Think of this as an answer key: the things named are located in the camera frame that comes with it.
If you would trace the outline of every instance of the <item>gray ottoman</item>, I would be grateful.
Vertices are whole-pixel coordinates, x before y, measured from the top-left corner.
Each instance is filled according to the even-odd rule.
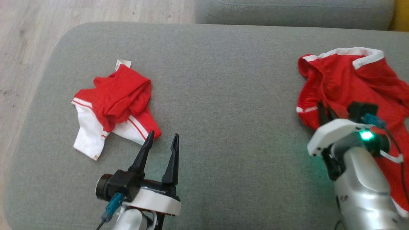
[[[393,4],[394,0],[198,0],[196,23],[386,30]]]
[[[122,58],[153,83],[150,108],[163,135],[150,151],[147,178],[161,179],[173,135],[180,135],[182,210],[165,219],[164,229],[333,228],[339,219],[333,186],[324,163],[307,154],[312,130],[295,112],[305,83],[297,60],[354,46],[384,50],[409,81],[404,33],[135,23],[74,28],[52,54],[13,156],[4,203],[10,226],[96,228],[107,205],[95,197],[97,180],[128,168],[140,146],[111,134],[98,161],[79,153],[70,102]]]

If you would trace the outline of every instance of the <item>teal connector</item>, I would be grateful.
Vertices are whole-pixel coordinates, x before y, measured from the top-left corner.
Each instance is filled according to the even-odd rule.
[[[124,195],[122,193],[115,193],[111,201],[105,208],[104,214],[101,216],[101,220],[104,222],[109,222],[114,216],[115,211],[122,205],[124,201]]]

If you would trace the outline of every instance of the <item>black cable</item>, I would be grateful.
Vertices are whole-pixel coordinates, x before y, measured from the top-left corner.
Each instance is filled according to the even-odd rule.
[[[98,225],[97,229],[95,229],[95,230],[100,230],[101,227],[102,227],[102,225],[105,224],[105,221],[106,221],[106,220],[103,220],[103,221]]]
[[[338,222],[335,224],[334,230],[338,229],[338,226],[341,224],[341,220],[338,220]]]
[[[399,155],[402,155],[402,151],[399,148],[398,143],[396,142],[396,140],[393,138],[391,132],[389,132],[389,130],[385,127],[385,131],[388,134],[388,136],[391,138],[392,142],[394,143],[394,145],[396,146],[396,148],[398,149],[398,153]],[[400,173],[401,173],[401,177],[402,177],[402,185],[403,185],[403,191],[405,193],[406,196],[406,202],[409,204],[409,194],[408,194],[408,190],[406,188],[406,183],[405,183],[405,161],[403,160],[400,164]]]

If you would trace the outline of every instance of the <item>red garment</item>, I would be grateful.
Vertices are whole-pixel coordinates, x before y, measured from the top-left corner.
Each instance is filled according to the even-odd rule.
[[[404,120],[409,116],[409,87],[398,79],[387,65],[380,50],[362,47],[336,49],[320,56],[307,54],[299,61],[299,71],[307,78],[301,91],[297,112],[304,124],[319,127],[317,102],[347,118],[347,107],[353,101],[370,102],[379,106],[377,116],[387,122],[387,128],[409,162],[409,134]],[[394,145],[390,151],[398,156]],[[376,160],[391,185],[393,200],[409,210],[401,178],[401,166],[386,158]],[[406,185],[409,187],[409,164],[405,164]]]
[[[148,108],[152,83],[133,69],[120,65],[108,77],[96,77],[95,88],[82,89],[75,97],[92,104],[92,111],[102,124],[103,130],[110,133],[115,124],[128,120],[129,115],[142,118],[147,130],[155,130],[155,138],[161,135]]]

